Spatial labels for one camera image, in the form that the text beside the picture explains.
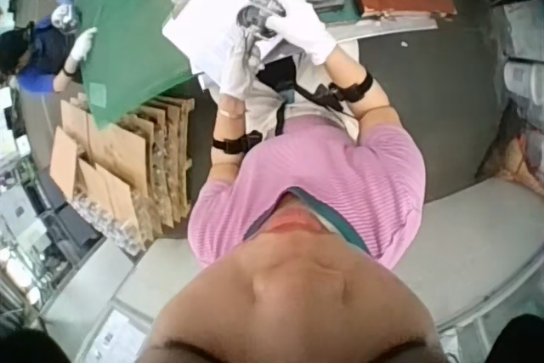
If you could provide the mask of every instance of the black armband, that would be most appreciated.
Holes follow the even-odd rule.
[[[355,84],[349,88],[340,88],[337,84],[332,83],[329,89],[339,101],[348,101],[353,104],[361,101],[372,85],[374,85],[374,77],[367,71],[366,78],[361,84]]]
[[[260,132],[253,131],[237,140],[226,139],[220,141],[214,139],[213,147],[222,150],[227,155],[239,155],[240,153],[249,152],[252,148],[260,144],[262,140],[263,135]]]

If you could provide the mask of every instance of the pink shirt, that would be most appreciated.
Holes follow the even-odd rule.
[[[375,126],[357,145],[325,118],[293,118],[283,135],[246,155],[233,184],[204,185],[189,221],[198,259],[209,265],[232,251],[293,187],[336,210],[391,269],[421,223],[425,165],[411,136],[395,125]]]

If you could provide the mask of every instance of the green cutting mat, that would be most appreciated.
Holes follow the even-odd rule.
[[[76,0],[82,28],[99,29],[83,83],[100,128],[191,78],[190,63],[163,35],[170,0]]]

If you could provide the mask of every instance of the hand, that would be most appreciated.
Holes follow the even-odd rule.
[[[257,47],[252,48],[251,55],[247,52],[247,38],[240,27],[233,28],[230,35],[235,42],[223,69],[219,93],[243,101],[257,75],[260,55]]]
[[[93,46],[94,34],[96,34],[98,30],[99,29],[97,29],[96,27],[87,29],[76,39],[74,47],[72,47],[70,51],[70,56],[75,61],[79,62],[87,58],[87,54],[89,51],[91,51],[91,47]]]
[[[266,26],[309,54],[315,65],[324,64],[337,41],[327,31],[311,4],[305,0],[277,0],[286,17],[271,16]]]

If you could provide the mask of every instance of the white bucket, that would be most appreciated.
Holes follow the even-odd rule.
[[[544,105],[544,64],[509,61],[504,67],[504,82],[511,92]]]

